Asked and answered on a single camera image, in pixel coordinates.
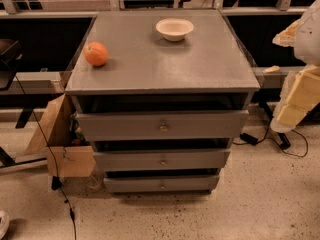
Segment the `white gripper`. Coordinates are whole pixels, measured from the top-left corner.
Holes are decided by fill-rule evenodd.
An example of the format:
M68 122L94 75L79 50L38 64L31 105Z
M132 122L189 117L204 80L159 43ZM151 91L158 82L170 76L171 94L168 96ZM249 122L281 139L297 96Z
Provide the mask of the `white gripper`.
M280 97L270 127L274 132L287 133L320 103L320 67L306 66L295 75L290 73Z

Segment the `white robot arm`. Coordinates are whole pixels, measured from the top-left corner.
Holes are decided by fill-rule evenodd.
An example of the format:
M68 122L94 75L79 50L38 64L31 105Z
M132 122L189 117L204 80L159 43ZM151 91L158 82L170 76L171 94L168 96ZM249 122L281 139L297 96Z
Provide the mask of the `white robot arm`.
M301 18L273 39L280 46L292 46L294 56L306 66L285 78L271 120L278 133L293 130L320 103L320 0L316 0Z

